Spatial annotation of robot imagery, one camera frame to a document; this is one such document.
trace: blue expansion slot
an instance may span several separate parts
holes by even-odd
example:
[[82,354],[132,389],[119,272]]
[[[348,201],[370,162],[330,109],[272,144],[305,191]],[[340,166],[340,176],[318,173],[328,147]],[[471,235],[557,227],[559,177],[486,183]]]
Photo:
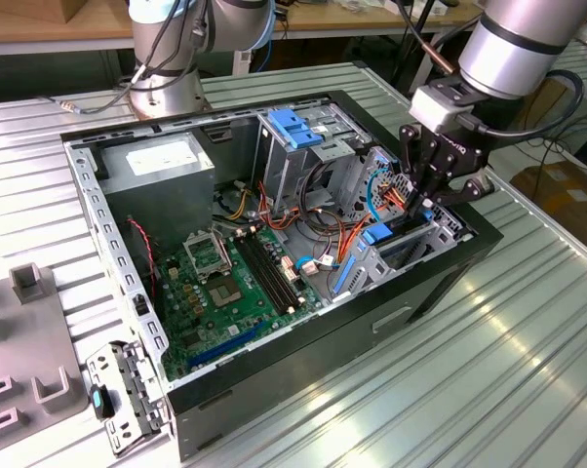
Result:
[[187,368],[191,369],[194,366],[204,364],[213,358],[217,358],[218,356],[225,354],[227,351],[230,351],[233,348],[241,346],[242,344],[246,344],[249,341],[252,341],[256,337],[258,331],[262,329],[264,326],[265,322],[261,322],[260,324],[252,327],[250,330],[244,331],[243,333],[229,339],[228,341],[219,344],[215,348],[207,350],[203,353],[200,353],[198,356],[194,356],[193,358],[188,359]]
[[345,279],[347,278],[348,273],[350,273],[350,270],[352,269],[352,265],[354,265],[355,261],[356,261],[356,258],[354,257],[354,255],[351,254],[350,258],[348,258],[348,262],[345,264],[345,267],[343,268],[343,273],[341,273],[341,276],[339,277],[339,281],[337,281],[336,285],[334,285],[333,292],[335,294],[339,294],[339,290],[343,286],[343,283],[345,282]]

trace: wooden table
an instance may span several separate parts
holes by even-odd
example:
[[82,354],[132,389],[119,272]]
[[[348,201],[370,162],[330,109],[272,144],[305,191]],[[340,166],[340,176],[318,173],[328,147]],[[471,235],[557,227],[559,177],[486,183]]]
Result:
[[[469,0],[444,17],[430,17],[426,31],[463,24],[480,10]],[[339,5],[294,4],[288,16],[288,39],[400,34],[405,23],[382,8],[352,13]],[[273,39],[285,38],[276,24]],[[0,13],[0,55],[130,49],[131,20],[124,0],[89,0],[68,24]]]

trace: yellow wire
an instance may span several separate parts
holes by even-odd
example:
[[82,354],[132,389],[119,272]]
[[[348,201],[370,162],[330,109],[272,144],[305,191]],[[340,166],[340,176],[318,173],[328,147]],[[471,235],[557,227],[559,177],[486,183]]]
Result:
[[228,216],[226,219],[230,219],[231,221],[233,221],[243,214],[244,208],[246,207],[246,196],[247,195],[248,195],[248,190],[244,190],[242,192],[242,201],[239,203],[239,208],[237,209],[237,211],[234,214],[232,214],[231,216]]

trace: blue clip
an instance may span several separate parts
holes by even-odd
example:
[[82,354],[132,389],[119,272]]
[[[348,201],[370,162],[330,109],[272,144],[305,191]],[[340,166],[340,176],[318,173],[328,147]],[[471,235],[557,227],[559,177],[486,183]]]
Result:
[[372,246],[376,242],[381,241],[382,239],[386,239],[387,237],[391,237],[393,232],[389,229],[385,224],[378,223],[373,224],[368,227],[365,232],[363,233],[363,237],[368,243]]
[[272,125],[295,149],[313,146],[324,141],[320,135],[309,130],[304,120],[291,109],[270,110],[267,115]]

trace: green circuit board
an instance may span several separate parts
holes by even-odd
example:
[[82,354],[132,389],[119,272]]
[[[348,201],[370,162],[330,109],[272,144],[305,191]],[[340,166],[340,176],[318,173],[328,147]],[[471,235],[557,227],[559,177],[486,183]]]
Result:
[[[285,254],[271,231],[262,229],[255,236],[277,258]],[[184,249],[158,262],[164,283],[163,313],[159,315],[170,342],[163,364],[170,381],[189,374],[195,368],[193,358],[204,358],[226,347],[226,352],[201,363],[207,364],[322,307],[318,295],[305,283],[298,283],[297,288],[291,288],[303,303],[292,314],[279,315],[234,242],[227,239],[224,245],[232,263],[230,274],[215,275],[206,284],[198,281]],[[217,260],[213,246],[200,243],[196,247],[192,250],[195,257]],[[274,264],[283,274],[278,259]]]

